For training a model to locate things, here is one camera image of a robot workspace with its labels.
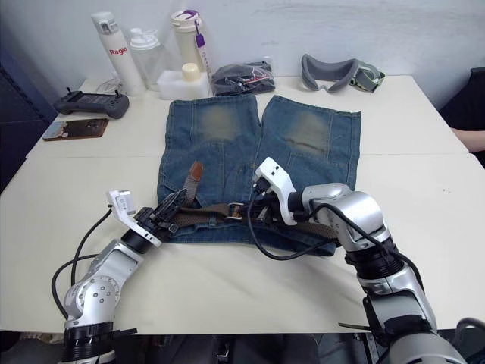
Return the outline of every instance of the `water bottle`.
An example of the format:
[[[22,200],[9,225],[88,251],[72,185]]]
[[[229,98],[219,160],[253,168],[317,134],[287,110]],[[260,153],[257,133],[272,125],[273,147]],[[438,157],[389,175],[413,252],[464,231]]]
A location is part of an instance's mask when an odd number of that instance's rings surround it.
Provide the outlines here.
[[[102,11],[92,14],[91,18],[125,92],[128,96],[143,94],[146,91],[145,84],[136,69],[127,41],[116,24],[113,14],[110,11]]]
[[[183,63],[195,63],[199,70],[204,71],[205,65],[196,45],[197,32],[202,28],[200,14],[195,10],[177,11],[171,15],[171,23]]]
[[[157,91],[157,80],[167,65],[166,52],[158,41],[157,31],[143,32],[140,28],[133,28],[131,30],[130,47],[146,86]]]

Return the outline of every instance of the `game controller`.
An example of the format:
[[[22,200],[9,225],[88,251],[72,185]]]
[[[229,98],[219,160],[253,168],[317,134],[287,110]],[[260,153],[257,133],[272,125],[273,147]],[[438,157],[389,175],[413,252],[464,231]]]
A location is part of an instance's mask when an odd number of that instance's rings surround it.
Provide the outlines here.
[[[102,112],[115,119],[121,118],[130,106],[127,96],[115,91],[114,95],[102,93],[72,92],[67,88],[68,94],[54,102],[53,106],[61,114],[70,114],[73,111]]]

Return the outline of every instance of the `denim shorts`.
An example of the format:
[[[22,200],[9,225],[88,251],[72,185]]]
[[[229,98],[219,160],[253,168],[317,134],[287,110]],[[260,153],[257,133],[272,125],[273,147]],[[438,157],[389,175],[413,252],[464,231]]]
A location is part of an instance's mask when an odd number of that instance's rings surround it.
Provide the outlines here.
[[[158,179],[158,201],[182,188],[194,161],[204,173],[192,207],[219,202],[248,202],[255,169],[271,157],[290,175],[293,186],[340,182],[355,187],[361,133],[360,112],[319,108],[273,96],[261,123],[253,95],[220,96],[171,103],[165,152]],[[269,246],[298,251],[322,237],[289,227],[255,226]],[[239,222],[207,224],[178,230],[173,243],[251,243],[249,229]],[[333,255],[329,242],[315,253]]]

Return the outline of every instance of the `bottle cap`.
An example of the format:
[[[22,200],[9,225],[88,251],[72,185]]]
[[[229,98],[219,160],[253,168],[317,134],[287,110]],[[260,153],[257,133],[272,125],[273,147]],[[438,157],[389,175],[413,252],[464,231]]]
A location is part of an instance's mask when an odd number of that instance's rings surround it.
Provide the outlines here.
[[[100,11],[99,13],[91,14],[91,19],[100,34],[112,34],[119,30],[113,13],[110,11]]]
[[[143,32],[140,28],[133,28],[130,32],[130,46],[132,49],[146,50],[160,45],[160,42],[157,39],[156,30],[147,30]]]
[[[199,67],[195,63],[185,63],[182,66],[182,75],[185,81],[197,81],[200,78]]]
[[[195,10],[180,10],[171,15],[171,22],[177,33],[190,33],[202,28],[202,18]]]

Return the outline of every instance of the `belt buckle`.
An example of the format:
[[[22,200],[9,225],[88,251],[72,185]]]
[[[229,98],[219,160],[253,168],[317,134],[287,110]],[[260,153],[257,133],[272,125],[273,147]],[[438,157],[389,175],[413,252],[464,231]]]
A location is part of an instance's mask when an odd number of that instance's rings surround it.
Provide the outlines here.
[[[236,220],[241,221],[243,216],[241,215],[241,208],[244,206],[240,202],[231,202],[227,204],[229,206],[229,216],[224,218],[224,220]]]

